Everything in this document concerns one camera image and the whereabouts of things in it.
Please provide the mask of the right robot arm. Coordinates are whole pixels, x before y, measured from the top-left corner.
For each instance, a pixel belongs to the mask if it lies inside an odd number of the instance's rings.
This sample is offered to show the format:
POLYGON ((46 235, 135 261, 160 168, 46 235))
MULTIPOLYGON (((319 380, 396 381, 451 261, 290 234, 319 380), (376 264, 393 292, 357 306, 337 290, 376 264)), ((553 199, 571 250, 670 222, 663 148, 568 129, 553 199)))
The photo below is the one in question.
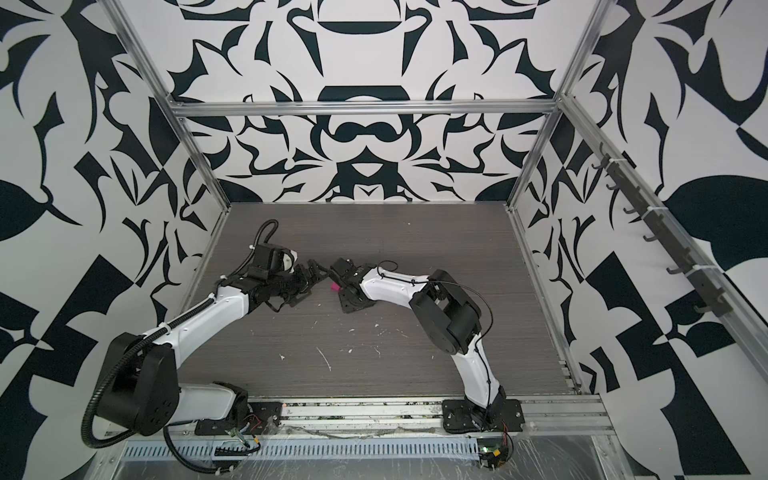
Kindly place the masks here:
POLYGON ((481 308, 451 275, 408 275, 340 258, 330 277, 347 313, 380 302, 410 310, 429 340, 452 358, 473 413, 487 423, 501 415, 506 394, 485 352, 481 308))

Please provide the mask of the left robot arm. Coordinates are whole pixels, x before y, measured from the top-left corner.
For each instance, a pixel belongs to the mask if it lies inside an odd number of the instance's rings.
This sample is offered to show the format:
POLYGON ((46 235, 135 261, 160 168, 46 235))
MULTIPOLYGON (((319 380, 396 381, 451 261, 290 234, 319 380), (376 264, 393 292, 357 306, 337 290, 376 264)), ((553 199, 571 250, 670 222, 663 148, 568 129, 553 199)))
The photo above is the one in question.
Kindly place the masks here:
POLYGON ((272 244, 251 248, 243 264, 222 276, 203 301, 140 335, 123 333, 109 345, 81 424, 83 441, 104 448, 166 426, 213 421, 239 428, 247 393, 230 384, 183 384, 178 369, 230 324, 278 299, 294 306, 328 276, 316 261, 272 244))

